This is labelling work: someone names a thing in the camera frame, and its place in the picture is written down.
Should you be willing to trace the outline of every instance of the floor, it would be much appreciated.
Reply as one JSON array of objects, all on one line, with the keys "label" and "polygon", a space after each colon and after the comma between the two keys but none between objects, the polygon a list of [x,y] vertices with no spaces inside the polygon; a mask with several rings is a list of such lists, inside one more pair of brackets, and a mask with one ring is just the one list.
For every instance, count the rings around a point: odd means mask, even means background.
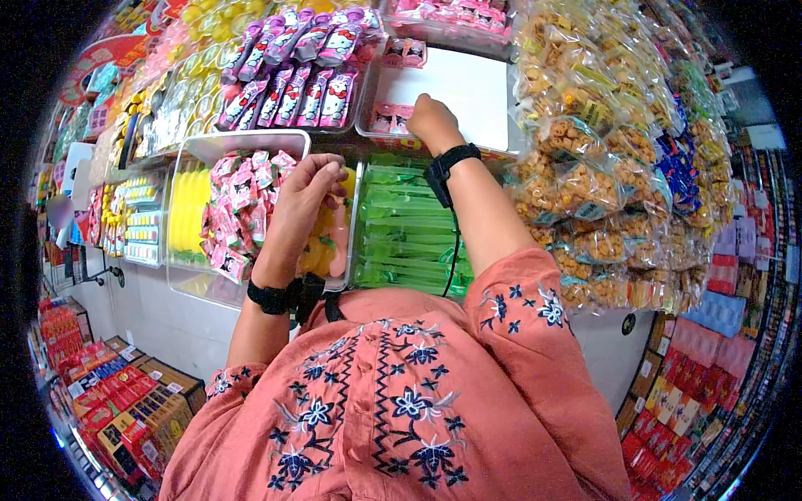
[{"label": "floor", "polygon": [[[103,286],[84,283],[60,292],[87,309],[95,339],[119,335],[146,354],[205,380],[225,364],[236,310],[173,292],[164,267],[107,258],[109,265],[124,271],[124,288],[107,273]],[[90,274],[103,269],[102,251],[87,249],[87,268]],[[571,321],[593,384],[613,412],[638,368],[653,317],[652,312],[637,312],[632,333],[623,336],[621,324],[628,313],[579,315]]]}]

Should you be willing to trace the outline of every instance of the black wrist strap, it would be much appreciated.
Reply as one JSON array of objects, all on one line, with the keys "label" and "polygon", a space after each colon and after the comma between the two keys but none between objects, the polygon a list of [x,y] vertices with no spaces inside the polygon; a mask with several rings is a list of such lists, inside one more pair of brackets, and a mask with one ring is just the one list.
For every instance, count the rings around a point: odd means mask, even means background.
[{"label": "black wrist strap", "polygon": [[325,280],[308,272],[303,277],[291,281],[286,289],[274,287],[259,289],[253,282],[248,282],[248,297],[268,315],[283,315],[288,311],[294,311],[295,320],[303,324],[320,301],[325,287]]},{"label": "black wrist strap", "polygon": [[454,206],[451,193],[448,192],[446,181],[451,177],[451,168],[454,164],[467,158],[481,160],[482,154],[474,143],[461,144],[448,150],[442,155],[437,156],[431,164],[423,171],[423,177],[435,193],[437,200],[445,208]]}]

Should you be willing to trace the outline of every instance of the clear plastic bin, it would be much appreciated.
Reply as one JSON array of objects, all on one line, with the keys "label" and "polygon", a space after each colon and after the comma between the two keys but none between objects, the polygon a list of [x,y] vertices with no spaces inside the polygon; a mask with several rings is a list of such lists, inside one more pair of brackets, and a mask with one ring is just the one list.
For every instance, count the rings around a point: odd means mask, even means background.
[{"label": "clear plastic bin", "polygon": [[509,59],[509,36],[431,19],[395,16],[398,0],[382,0],[379,11],[384,30],[398,38],[414,38],[427,44],[469,54],[506,61]]}]

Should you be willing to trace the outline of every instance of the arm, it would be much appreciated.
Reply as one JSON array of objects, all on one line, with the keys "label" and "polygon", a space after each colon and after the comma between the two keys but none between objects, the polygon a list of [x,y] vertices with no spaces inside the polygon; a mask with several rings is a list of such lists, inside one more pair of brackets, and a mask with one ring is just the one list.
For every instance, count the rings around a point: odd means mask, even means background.
[{"label": "arm", "polygon": [[[251,281],[260,289],[284,289],[295,277],[295,265],[312,233],[322,203],[336,208],[329,193],[345,196],[338,181],[348,173],[341,156],[310,155],[298,163],[282,184],[265,243],[253,265]],[[250,362],[270,364],[290,341],[290,314],[268,315],[248,297],[234,327],[228,367]]]},{"label": "arm", "polygon": [[[466,144],[454,115],[429,94],[418,97],[407,129],[433,156]],[[481,160],[465,159],[455,164],[447,185],[476,277],[499,259],[534,245],[509,198]],[[492,238],[488,238],[489,228]]]}]

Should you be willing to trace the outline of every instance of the red banner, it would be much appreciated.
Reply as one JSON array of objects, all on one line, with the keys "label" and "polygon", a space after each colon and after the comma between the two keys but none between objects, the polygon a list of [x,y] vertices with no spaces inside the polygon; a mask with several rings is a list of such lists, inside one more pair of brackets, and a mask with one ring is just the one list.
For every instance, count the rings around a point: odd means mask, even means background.
[{"label": "red banner", "polygon": [[129,67],[145,55],[144,34],[120,34],[91,44],[81,53],[78,62],[67,74],[59,92],[59,100],[67,106],[78,106],[84,100],[81,82],[94,69],[114,61],[119,67]]}]

